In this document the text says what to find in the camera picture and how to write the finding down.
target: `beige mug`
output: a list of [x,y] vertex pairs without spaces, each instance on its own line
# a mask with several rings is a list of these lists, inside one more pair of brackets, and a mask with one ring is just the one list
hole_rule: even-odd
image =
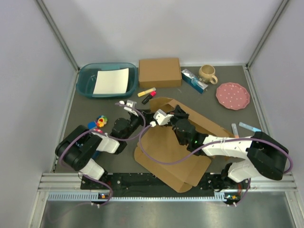
[[215,69],[211,65],[203,65],[199,69],[199,76],[203,82],[211,82],[212,84],[216,84],[218,82],[218,78],[215,76]]

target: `brown cardboard box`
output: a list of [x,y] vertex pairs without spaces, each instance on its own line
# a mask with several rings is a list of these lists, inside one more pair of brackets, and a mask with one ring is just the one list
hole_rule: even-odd
[[[233,137],[228,130],[193,111],[177,100],[160,97],[149,101],[151,111],[162,109],[171,111],[176,105],[189,114],[189,121],[200,133],[208,133],[219,137]],[[170,127],[156,126],[150,128],[142,137],[142,145],[146,152],[161,162],[174,162],[189,154],[187,146],[178,144],[174,131]],[[140,149],[135,149],[135,160],[177,192],[186,192],[197,186],[209,167],[211,159],[206,156],[191,156],[175,165],[161,165],[149,159]]]
[[139,86],[166,88],[181,86],[181,68],[178,58],[139,60]]

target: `cardboard sheet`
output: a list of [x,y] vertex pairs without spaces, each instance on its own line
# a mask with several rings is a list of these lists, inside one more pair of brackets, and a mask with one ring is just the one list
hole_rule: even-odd
[[[185,112],[190,114],[189,121],[196,127],[198,132],[219,137],[233,137],[233,134],[228,130],[174,99],[160,97],[150,100],[149,104],[153,112],[158,109],[168,112],[173,110],[176,105],[180,105]],[[151,157],[162,162],[174,162],[190,153],[187,151],[187,146],[179,145],[175,133],[170,127],[156,126],[150,128],[142,138],[142,145]],[[191,156],[179,164],[161,165],[149,159],[141,151],[139,145],[135,149],[134,158],[177,192],[186,192],[192,186],[197,186],[211,163],[209,157]]]

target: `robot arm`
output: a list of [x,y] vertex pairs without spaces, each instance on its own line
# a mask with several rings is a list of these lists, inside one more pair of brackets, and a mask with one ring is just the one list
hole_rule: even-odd
[[[127,101],[127,105],[135,107],[135,102]],[[110,136],[127,139],[141,125],[143,120],[140,116],[125,108],[130,113],[130,119],[119,118],[115,121]],[[192,152],[200,146],[213,141],[222,143],[210,145],[195,153],[195,155],[224,155],[244,159],[241,162],[230,163],[222,171],[224,181],[239,183],[244,179],[265,176],[273,180],[281,180],[286,164],[286,157],[264,143],[252,141],[225,142],[229,138],[220,138],[208,134],[202,134],[195,130],[195,127],[188,121],[188,114],[179,105],[168,113],[158,110],[151,113],[150,110],[139,110],[147,123],[157,122],[158,125],[170,126],[176,134],[180,145],[187,145],[187,150]],[[65,148],[80,134],[87,129],[84,126],[77,127],[67,138],[56,148],[56,155],[61,156]],[[288,150],[265,133],[257,132],[253,138],[269,141],[288,153]],[[91,132],[77,141],[64,157],[64,161],[75,171],[81,171],[88,176],[99,180],[106,171],[93,159],[92,155],[96,150],[112,154],[119,154],[126,147],[125,141],[117,141],[107,136]]]

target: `pink polka dot plate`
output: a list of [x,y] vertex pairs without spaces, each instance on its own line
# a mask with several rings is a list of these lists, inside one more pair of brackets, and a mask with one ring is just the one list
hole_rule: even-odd
[[223,83],[217,88],[218,102],[225,108],[239,110],[250,102],[248,91],[238,83]]

